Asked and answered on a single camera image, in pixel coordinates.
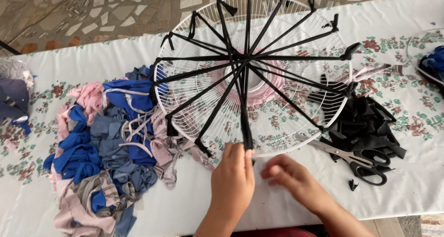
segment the hand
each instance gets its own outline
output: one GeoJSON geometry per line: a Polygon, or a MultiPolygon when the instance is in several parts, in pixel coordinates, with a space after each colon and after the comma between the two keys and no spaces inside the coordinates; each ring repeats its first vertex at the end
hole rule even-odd
{"type": "Polygon", "coordinates": [[[242,143],[226,143],[222,161],[211,176],[211,205],[213,212],[226,219],[239,221],[251,202],[254,174],[251,156],[242,143]]]}
{"type": "Polygon", "coordinates": [[[294,199],[314,214],[337,205],[307,168],[286,155],[277,155],[269,160],[261,176],[264,179],[272,178],[268,183],[270,186],[284,186],[294,199]]]}

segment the left hand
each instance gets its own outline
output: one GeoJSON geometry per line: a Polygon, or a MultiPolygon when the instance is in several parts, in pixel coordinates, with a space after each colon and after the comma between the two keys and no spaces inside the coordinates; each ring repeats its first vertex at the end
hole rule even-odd
{"type": "Polygon", "coordinates": [[[209,212],[236,223],[241,218],[254,192],[253,154],[242,143],[225,144],[222,161],[211,176],[209,212]]]}

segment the mosaic floor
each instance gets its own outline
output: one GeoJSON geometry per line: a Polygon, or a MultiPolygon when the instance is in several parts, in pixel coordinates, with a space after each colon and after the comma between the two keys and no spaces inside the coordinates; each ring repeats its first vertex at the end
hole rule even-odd
{"type": "MultiPolygon", "coordinates": [[[[329,7],[367,0],[316,0],[329,7]]],[[[22,53],[170,31],[210,0],[0,0],[0,39],[22,53]]],[[[0,57],[10,55],[1,50],[0,57]]]]}

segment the floral tablecloth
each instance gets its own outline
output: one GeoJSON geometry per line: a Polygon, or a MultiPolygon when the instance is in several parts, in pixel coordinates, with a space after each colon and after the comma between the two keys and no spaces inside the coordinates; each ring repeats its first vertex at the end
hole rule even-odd
{"type": "MultiPolygon", "coordinates": [[[[444,44],[442,0],[374,0],[320,9],[327,18],[340,14],[339,29],[346,45],[362,42],[352,66],[402,64],[403,75],[375,75],[358,86],[358,93],[372,91],[376,101],[397,118],[392,131],[406,157],[392,159],[388,182],[381,187],[365,183],[351,192],[352,173],[345,162],[310,146],[289,155],[307,166],[338,202],[359,219],[444,212],[444,101],[435,86],[418,75],[408,61],[406,47],[416,63],[444,44]]],[[[124,76],[158,56],[163,34],[82,45],[49,52],[15,56],[36,77],[31,98],[32,133],[5,123],[0,127],[0,236],[57,236],[52,220],[58,212],[52,184],[45,178],[43,160],[54,153],[58,140],[49,123],[62,104],[72,104],[67,92],[92,81],[105,82],[124,76]],[[6,148],[9,140],[17,151],[6,148]]],[[[269,188],[259,172],[267,161],[254,166],[253,201],[236,230],[315,224],[319,219],[280,188],[269,188]]],[[[138,218],[130,236],[192,234],[210,202],[210,175],[202,165],[184,155],[177,165],[178,182],[172,191],[161,183],[136,203],[138,218]]]]}

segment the scissor handle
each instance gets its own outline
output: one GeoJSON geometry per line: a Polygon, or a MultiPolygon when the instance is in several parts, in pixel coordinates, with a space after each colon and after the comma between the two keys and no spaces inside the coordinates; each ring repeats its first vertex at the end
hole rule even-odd
{"type": "Polygon", "coordinates": [[[390,165],[390,157],[388,155],[386,155],[384,152],[376,150],[376,149],[359,150],[359,151],[355,151],[353,154],[357,157],[360,157],[362,159],[372,162],[373,165],[379,165],[379,166],[383,166],[383,167],[388,167],[390,165]],[[369,152],[370,154],[374,154],[377,157],[383,159],[385,162],[380,162],[375,159],[367,158],[367,157],[363,156],[363,154],[362,154],[363,152],[369,152]]]}
{"type": "Polygon", "coordinates": [[[355,174],[356,177],[358,177],[359,179],[367,182],[370,185],[382,186],[385,183],[387,183],[387,177],[385,176],[385,174],[383,174],[382,172],[378,171],[376,168],[368,168],[366,166],[362,166],[361,164],[359,164],[359,163],[357,163],[355,161],[350,162],[349,165],[350,165],[350,168],[352,169],[352,171],[353,171],[353,173],[355,174]],[[358,168],[364,168],[364,169],[370,171],[372,174],[381,177],[382,181],[380,183],[374,183],[374,182],[366,180],[364,177],[362,177],[362,175],[359,174],[358,168]]]}

